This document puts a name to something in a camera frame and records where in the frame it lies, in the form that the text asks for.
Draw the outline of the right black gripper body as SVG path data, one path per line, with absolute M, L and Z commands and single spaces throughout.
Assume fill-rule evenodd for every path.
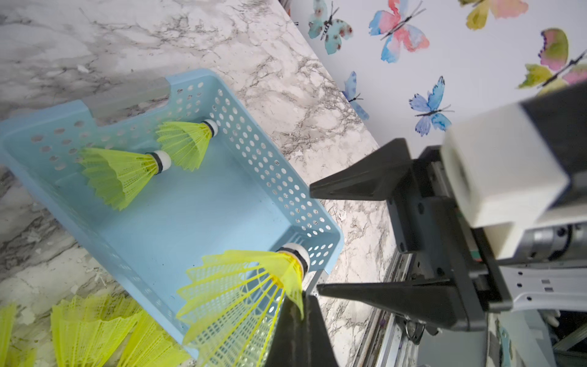
M 449 192 L 440 148 L 427 148 L 388 200 L 397 248 L 412 256 L 394 283 L 390 312 L 438 329 L 482 331 L 512 297 L 482 229 L 472 229 Z

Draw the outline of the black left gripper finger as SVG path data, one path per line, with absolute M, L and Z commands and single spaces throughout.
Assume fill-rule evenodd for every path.
M 290 299 L 284 301 L 264 364 L 278 367 L 338 365 L 315 296 L 303 294 L 302 310 Z

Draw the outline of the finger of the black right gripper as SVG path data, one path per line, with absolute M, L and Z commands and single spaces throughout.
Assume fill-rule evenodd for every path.
M 358 301 L 446 330 L 459 328 L 459 294 L 446 278 L 389 283 L 319 284 L 319 295 Z
M 310 185 L 310 196 L 322 200 L 383 201 L 412 166 L 405 139 L 394 139 L 354 165 Z

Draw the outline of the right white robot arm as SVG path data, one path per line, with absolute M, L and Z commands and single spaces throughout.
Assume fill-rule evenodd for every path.
M 437 146 L 411 158 L 396 139 L 310 185 L 316 199 L 385 201 L 399 251 L 412 256 L 404 281 L 324 284 L 322 296 L 393 313 L 417 333 L 487 329 L 491 313 L 586 309 L 586 225 L 530 229 L 512 259 L 499 260 L 456 201 Z

